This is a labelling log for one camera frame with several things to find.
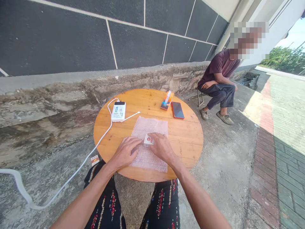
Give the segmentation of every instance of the sky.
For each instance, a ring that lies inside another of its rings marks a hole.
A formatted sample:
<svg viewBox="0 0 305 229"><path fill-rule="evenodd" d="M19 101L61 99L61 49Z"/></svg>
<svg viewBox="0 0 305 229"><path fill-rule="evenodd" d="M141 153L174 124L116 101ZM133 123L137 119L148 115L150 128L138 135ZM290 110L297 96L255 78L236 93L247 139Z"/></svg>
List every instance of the sky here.
<svg viewBox="0 0 305 229"><path fill-rule="evenodd" d="M299 19L290 29L288 37L281 40L276 47L283 46L289 48L297 48L305 41L305 18Z"/></svg>

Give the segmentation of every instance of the red brick border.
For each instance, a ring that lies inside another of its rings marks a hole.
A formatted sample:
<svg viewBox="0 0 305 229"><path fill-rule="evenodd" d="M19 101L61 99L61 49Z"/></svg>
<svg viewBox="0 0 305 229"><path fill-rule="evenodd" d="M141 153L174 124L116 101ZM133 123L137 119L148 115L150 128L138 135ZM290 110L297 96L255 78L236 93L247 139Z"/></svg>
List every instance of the red brick border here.
<svg viewBox="0 0 305 229"><path fill-rule="evenodd" d="M277 196L275 149L273 139L273 116L270 96L270 81L262 90L263 104L260 128L254 154L253 175L249 191L249 205L244 228L280 228Z"/></svg>

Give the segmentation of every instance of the green foliage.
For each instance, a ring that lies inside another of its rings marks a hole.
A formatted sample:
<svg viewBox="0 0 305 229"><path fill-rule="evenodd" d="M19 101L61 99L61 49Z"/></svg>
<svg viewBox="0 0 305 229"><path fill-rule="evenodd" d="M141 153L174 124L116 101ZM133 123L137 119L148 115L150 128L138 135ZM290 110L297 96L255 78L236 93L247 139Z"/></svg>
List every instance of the green foliage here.
<svg viewBox="0 0 305 229"><path fill-rule="evenodd" d="M290 49L276 47L271 50L269 59L264 59L260 65L278 71L298 74L305 68L305 52L303 48Z"/></svg>

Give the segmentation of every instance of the hand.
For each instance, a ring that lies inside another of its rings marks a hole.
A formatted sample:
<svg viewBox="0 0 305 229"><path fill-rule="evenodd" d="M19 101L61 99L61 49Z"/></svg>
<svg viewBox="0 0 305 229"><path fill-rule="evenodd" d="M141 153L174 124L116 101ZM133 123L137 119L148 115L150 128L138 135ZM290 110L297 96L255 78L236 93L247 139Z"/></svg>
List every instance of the hand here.
<svg viewBox="0 0 305 229"><path fill-rule="evenodd" d="M142 140L137 137L124 138L108 163L114 166L115 171L130 165L137 157L141 143Z"/></svg>
<svg viewBox="0 0 305 229"><path fill-rule="evenodd" d="M216 84L217 82L215 80L212 80L212 81L208 81L208 82L205 82L201 88L204 88L204 89L208 89L210 86Z"/></svg>
<svg viewBox="0 0 305 229"><path fill-rule="evenodd" d="M168 138L160 133L149 133L148 135L154 140L154 144L148 146L149 149L154 155L169 164L169 162L176 157L176 154L174 153Z"/></svg>

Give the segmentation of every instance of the stool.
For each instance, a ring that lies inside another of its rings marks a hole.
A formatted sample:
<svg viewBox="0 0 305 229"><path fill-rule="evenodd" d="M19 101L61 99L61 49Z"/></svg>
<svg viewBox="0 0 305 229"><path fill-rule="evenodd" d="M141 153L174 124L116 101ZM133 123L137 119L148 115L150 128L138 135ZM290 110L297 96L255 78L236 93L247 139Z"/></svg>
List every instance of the stool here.
<svg viewBox="0 0 305 229"><path fill-rule="evenodd" d="M196 88L196 90L197 90L197 96L195 95L195 96L191 97L189 100L197 98L198 99L198 106L201 106L204 103L203 97L206 96L207 94L202 93L201 91L198 90L198 88Z"/></svg>

